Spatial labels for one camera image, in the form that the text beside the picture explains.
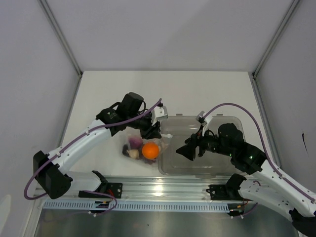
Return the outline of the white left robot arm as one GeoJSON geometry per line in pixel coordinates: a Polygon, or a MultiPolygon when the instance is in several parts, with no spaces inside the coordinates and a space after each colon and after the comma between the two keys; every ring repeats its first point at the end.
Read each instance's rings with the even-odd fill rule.
{"type": "Polygon", "coordinates": [[[130,127],[140,131],[143,139],[161,138],[160,122],[167,118],[167,108],[158,100],[149,109],[144,98],[134,92],[96,115],[95,120],[73,141],[45,154],[33,156],[33,176],[51,199],[69,191],[78,191],[81,198],[109,196],[107,179],[98,171],[71,172],[85,154],[102,141],[130,127]]]}

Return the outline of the clear zip top bag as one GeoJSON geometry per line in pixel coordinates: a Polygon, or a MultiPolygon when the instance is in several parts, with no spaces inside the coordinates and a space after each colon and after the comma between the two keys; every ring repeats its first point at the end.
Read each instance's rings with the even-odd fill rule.
{"type": "Polygon", "coordinates": [[[161,134],[161,138],[142,138],[140,131],[129,129],[119,136],[121,153],[133,161],[153,165],[169,147],[171,134],[161,134]]]}

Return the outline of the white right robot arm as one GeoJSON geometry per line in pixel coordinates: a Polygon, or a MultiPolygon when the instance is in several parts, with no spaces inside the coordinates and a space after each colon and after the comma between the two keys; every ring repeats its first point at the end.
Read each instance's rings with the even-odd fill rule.
{"type": "Polygon", "coordinates": [[[189,160],[201,157],[205,152],[230,156],[235,168],[262,181],[269,188],[256,186],[245,177],[234,174],[225,187],[229,198],[255,201],[285,217],[303,235],[316,235],[315,193],[277,167],[262,150],[245,142],[243,133],[234,124],[219,126],[216,135],[210,130],[200,129],[176,152],[189,160]]]}

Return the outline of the orange fruit toy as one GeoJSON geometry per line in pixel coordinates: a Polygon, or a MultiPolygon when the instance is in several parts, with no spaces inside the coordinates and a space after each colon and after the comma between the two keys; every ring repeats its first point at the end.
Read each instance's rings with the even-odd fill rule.
{"type": "Polygon", "coordinates": [[[142,155],[146,158],[146,159],[156,159],[159,156],[160,153],[160,149],[159,146],[155,143],[146,143],[143,147],[142,147],[142,155]]]}

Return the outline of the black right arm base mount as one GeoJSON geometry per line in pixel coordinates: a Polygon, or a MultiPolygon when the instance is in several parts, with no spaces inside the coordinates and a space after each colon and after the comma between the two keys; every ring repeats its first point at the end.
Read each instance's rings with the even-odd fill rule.
{"type": "Polygon", "coordinates": [[[239,194],[240,186],[236,185],[209,185],[205,190],[211,200],[236,200],[242,201],[244,198],[239,194]]]}

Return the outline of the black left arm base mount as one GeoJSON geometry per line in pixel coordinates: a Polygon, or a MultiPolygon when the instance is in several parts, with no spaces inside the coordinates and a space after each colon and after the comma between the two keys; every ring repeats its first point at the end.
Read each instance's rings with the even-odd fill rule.
{"type": "Polygon", "coordinates": [[[92,194],[87,191],[79,191],[79,198],[107,198],[107,196],[101,195],[108,194],[115,198],[121,198],[123,189],[123,183],[107,183],[101,184],[94,192],[98,194],[92,194]]]}

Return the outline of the purple donut toy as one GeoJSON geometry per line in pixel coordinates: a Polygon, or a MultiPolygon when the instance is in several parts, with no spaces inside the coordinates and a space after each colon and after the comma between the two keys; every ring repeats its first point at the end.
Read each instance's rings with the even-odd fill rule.
{"type": "Polygon", "coordinates": [[[132,136],[128,138],[127,148],[128,150],[138,150],[143,146],[144,142],[141,137],[132,136]]]}

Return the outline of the dark chocolate donut toy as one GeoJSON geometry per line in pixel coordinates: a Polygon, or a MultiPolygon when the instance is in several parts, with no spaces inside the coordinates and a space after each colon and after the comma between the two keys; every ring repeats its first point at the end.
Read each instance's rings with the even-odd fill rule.
{"type": "Polygon", "coordinates": [[[122,154],[126,157],[130,157],[130,148],[127,144],[124,144],[123,148],[122,148],[122,154]]]}

